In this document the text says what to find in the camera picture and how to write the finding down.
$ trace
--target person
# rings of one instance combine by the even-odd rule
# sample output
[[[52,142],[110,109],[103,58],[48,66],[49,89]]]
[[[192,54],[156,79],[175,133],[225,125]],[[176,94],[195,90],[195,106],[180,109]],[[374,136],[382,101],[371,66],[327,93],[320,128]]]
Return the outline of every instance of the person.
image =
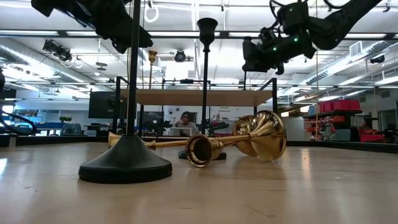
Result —
[[[189,121],[189,111],[186,111],[184,113],[182,113],[181,115],[181,120],[177,121],[175,123],[175,127],[176,128],[191,128],[192,129],[192,134],[198,134],[199,130],[197,128],[197,126]],[[189,136],[190,132],[189,130],[179,130],[179,133],[181,136]]]

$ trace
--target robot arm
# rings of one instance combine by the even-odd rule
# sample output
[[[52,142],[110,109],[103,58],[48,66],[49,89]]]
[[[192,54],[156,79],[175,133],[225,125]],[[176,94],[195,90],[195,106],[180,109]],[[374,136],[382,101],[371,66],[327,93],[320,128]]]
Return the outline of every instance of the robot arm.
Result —
[[[124,7],[132,0],[32,0],[32,7],[45,16],[54,9],[70,16],[83,27],[90,27],[123,54],[131,46],[132,18]],[[151,47],[150,35],[140,27],[139,46]]]
[[[255,45],[249,37],[243,42],[243,56],[246,63],[242,69],[245,72],[267,72],[269,69],[278,69],[277,75],[284,72],[284,63],[304,54],[312,58],[316,52],[312,44],[319,49],[331,50],[335,48],[348,34],[352,27],[381,0],[351,0],[344,6],[335,7],[327,0],[327,5],[340,10],[324,19],[311,17],[308,13],[308,0],[282,5],[275,0],[280,9],[277,14],[271,5],[276,22],[270,28],[263,28],[259,35],[261,43]],[[281,37],[277,25],[283,27],[288,36]]]

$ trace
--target ductwork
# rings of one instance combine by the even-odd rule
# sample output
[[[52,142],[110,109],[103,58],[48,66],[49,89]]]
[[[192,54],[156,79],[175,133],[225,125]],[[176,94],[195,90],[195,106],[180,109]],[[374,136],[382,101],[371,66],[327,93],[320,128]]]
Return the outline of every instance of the ductwork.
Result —
[[[94,80],[70,69],[60,65],[58,62],[41,55],[22,44],[10,39],[1,38],[0,39],[0,55],[1,58],[6,58],[7,60],[0,61],[1,63],[15,63],[22,65],[31,65],[36,67],[37,74],[46,73],[45,75],[57,75],[60,76],[66,82],[89,82],[93,83]],[[112,89],[106,86],[99,86],[98,88],[106,91],[112,91]]]
[[[326,77],[334,75],[338,72],[343,71],[344,69],[349,68],[350,66],[354,65],[356,62],[360,60],[366,60],[370,58],[374,58],[379,54],[384,54],[388,52],[393,46],[396,46],[396,41],[379,41],[376,43],[372,42],[363,42],[364,49],[359,54],[352,57],[349,52],[345,53],[344,55],[338,57],[337,59],[327,63],[324,67],[319,69],[321,72],[318,73],[314,71],[307,75],[307,78],[302,81],[299,85],[312,85],[317,80],[322,80]],[[285,90],[282,90],[282,94],[278,94],[279,96],[291,95],[292,93],[296,92],[300,88],[292,87]]]

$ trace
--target brass horn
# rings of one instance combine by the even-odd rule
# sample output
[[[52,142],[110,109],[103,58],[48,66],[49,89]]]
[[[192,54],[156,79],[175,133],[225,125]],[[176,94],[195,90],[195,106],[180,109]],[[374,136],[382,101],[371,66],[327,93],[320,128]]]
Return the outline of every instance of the brass horn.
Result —
[[[234,136],[209,138],[195,134],[187,141],[145,142],[151,149],[184,146],[187,159],[195,167],[205,167],[217,158],[224,147],[236,145],[244,154],[259,156],[264,161],[280,158],[286,148],[286,130],[281,118],[272,111],[260,111],[254,116],[244,116],[235,122]],[[109,146],[120,136],[109,134]]]

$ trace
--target stand base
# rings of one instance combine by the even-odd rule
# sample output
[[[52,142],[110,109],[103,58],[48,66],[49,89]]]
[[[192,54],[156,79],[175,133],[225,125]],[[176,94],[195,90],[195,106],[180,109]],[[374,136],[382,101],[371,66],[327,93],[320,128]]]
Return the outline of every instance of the stand base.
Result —
[[[178,158],[179,159],[187,159],[187,154],[185,153],[185,150],[181,150],[178,152]],[[214,159],[214,161],[225,160],[225,159],[226,159],[226,153],[222,152],[218,155],[218,157],[216,159]]]
[[[101,184],[132,184],[160,180],[172,175],[173,167],[146,148],[139,136],[122,136],[99,157],[82,163],[81,180]]]

